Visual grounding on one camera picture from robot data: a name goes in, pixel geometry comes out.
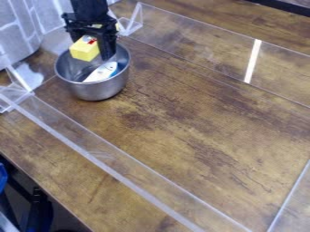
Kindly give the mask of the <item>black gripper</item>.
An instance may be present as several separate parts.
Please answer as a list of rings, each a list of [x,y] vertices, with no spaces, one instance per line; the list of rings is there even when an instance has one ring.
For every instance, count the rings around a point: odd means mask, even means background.
[[[77,42],[87,33],[94,32],[103,61],[117,54],[117,20],[109,15],[107,0],[70,0],[73,12],[65,13],[66,31]]]

